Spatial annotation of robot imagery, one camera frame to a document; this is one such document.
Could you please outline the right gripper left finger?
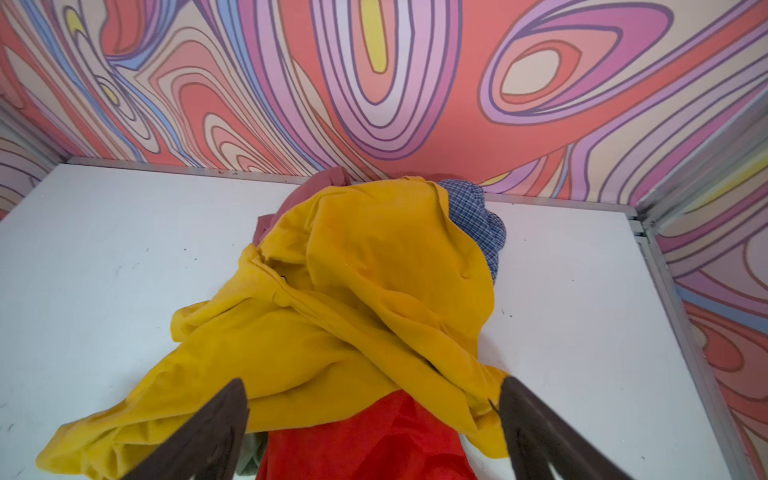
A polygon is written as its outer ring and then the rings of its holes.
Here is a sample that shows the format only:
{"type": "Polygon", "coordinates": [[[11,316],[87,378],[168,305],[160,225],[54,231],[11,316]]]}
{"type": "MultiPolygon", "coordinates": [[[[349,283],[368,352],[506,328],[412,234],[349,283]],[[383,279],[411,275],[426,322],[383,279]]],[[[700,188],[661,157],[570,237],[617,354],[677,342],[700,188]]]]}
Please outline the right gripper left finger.
{"type": "Polygon", "coordinates": [[[123,479],[231,479],[248,416],[244,384],[234,379],[123,479]]]}

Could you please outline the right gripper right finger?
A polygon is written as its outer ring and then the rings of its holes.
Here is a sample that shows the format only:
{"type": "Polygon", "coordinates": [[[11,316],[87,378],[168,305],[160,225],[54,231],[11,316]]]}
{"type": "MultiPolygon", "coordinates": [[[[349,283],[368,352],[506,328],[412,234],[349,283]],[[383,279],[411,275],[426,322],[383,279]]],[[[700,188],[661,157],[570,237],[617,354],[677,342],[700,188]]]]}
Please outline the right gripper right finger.
{"type": "Polygon", "coordinates": [[[502,383],[499,417],[517,479],[629,477],[515,377],[502,383]]]}

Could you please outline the yellow cloth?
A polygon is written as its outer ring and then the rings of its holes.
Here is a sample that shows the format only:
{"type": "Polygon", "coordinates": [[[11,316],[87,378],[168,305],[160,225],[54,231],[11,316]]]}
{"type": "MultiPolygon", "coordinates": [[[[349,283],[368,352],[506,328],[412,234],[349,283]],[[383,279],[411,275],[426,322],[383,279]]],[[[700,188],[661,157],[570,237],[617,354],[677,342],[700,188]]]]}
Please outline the yellow cloth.
{"type": "Polygon", "coordinates": [[[210,300],[178,310],[175,349],[114,407],[61,426],[41,470],[117,479],[234,379],[251,432],[344,420],[397,391],[499,459],[503,371],[478,357],[494,309],[486,256],[445,184],[327,187],[284,213],[210,300]]]}

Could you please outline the olive green cloth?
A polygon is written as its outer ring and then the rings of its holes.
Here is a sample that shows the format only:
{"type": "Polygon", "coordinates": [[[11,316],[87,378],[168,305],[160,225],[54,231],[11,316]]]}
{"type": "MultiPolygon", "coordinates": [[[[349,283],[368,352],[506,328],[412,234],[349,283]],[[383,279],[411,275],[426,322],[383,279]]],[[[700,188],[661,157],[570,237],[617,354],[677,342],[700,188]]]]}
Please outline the olive green cloth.
{"type": "Polygon", "coordinates": [[[255,477],[261,466],[268,442],[267,432],[245,434],[241,443],[235,474],[255,477]]]}

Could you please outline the red cloth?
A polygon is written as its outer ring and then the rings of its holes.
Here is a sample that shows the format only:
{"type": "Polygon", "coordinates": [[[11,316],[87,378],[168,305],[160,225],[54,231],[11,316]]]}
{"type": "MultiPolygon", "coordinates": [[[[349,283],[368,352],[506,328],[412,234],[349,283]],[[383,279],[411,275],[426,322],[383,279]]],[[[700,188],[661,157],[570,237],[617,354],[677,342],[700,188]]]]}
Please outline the red cloth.
{"type": "Polygon", "coordinates": [[[258,479],[474,479],[458,433],[403,391],[339,422],[273,431],[258,479]]]}

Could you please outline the blue checkered cloth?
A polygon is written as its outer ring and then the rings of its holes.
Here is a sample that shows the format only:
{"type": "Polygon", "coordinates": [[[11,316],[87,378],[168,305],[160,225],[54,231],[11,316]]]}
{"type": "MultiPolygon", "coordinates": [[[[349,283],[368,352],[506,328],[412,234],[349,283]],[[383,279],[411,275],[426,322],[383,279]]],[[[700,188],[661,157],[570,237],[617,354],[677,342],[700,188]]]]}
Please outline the blue checkered cloth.
{"type": "Polygon", "coordinates": [[[438,184],[448,192],[451,221],[478,245],[491,278],[496,281],[500,252],[507,239],[503,220],[486,208],[480,186],[459,179],[442,180],[438,184]]]}

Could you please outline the maroon cloth at back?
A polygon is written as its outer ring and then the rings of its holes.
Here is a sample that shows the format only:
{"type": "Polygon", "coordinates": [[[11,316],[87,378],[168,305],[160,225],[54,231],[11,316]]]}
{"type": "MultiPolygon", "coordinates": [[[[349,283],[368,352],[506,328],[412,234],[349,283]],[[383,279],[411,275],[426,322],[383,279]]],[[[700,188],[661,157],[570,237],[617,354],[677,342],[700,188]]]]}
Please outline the maroon cloth at back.
{"type": "Polygon", "coordinates": [[[252,244],[258,246],[264,237],[275,227],[280,218],[296,205],[303,203],[328,187],[344,187],[352,184],[348,172],[342,167],[334,167],[316,173],[297,187],[281,204],[279,209],[258,218],[252,244]]]}

